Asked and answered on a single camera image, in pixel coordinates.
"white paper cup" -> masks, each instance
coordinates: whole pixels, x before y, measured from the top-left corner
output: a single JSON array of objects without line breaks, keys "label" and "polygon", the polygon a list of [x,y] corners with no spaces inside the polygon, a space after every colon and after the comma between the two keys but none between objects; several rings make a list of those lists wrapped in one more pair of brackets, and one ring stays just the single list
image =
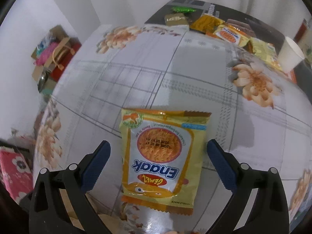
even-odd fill
[{"label": "white paper cup", "polygon": [[289,37],[285,37],[277,60],[285,73],[290,72],[305,58],[300,47]]}]

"yellow snack packet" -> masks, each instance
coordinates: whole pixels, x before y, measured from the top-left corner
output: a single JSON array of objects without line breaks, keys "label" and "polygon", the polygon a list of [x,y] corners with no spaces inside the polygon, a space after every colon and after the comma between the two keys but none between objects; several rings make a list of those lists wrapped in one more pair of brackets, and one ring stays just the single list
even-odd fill
[{"label": "yellow snack packet", "polygon": [[250,42],[252,44],[252,52],[255,56],[258,56],[271,67],[283,71],[278,63],[275,47],[272,44],[253,37],[250,38]]},{"label": "yellow snack packet", "polygon": [[250,38],[250,36],[243,31],[240,31],[230,25],[219,25],[213,34],[240,47],[246,46]]},{"label": "yellow snack packet", "polygon": [[122,109],[122,201],[191,215],[210,114]]},{"label": "yellow snack packet", "polygon": [[215,27],[223,24],[225,21],[210,15],[203,15],[190,25],[193,30],[201,31],[203,33],[211,32],[215,30]]}]

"green wrapper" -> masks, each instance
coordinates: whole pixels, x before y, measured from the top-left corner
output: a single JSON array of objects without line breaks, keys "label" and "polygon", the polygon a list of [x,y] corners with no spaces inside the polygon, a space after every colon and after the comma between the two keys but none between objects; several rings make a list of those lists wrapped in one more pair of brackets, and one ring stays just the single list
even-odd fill
[{"label": "green wrapper", "polygon": [[181,6],[174,6],[171,8],[173,12],[177,13],[189,13],[189,12],[194,12],[196,9],[190,8],[190,7],[181,7]]}]

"printed expiration date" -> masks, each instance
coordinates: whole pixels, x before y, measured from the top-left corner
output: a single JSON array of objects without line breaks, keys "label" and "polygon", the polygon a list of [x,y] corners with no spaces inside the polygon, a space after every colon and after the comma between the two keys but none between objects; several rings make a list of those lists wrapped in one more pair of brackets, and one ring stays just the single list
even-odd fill
[{"label": "printed expiration date", "polygon": [[157,138],[151,139],[150,137],[146,137],[146,144],[162,148],[169,148],[169,141],[159,140]]}]

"floral tablecloth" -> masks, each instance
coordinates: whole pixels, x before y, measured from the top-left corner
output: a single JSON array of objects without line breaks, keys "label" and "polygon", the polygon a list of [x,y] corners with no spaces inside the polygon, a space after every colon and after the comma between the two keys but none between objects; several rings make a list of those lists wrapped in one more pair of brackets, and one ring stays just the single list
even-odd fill
[{"label": "floral tablecloth", "polygon": [[[57,84],[42,120],[34,161],[66,168],[102,140],[111,156],[90,195],[120,219],[121,232],[205,233],[231,196],[205,156],[191,216],[121,202],[121,107],[211,112],[215,138],[239,162],[280,173],[291,226],[311,205],[312,107],[285,75],[235,45],[183,28],[100,26],[82,45]],[[244,225],[252,191],[237,228]]]}]

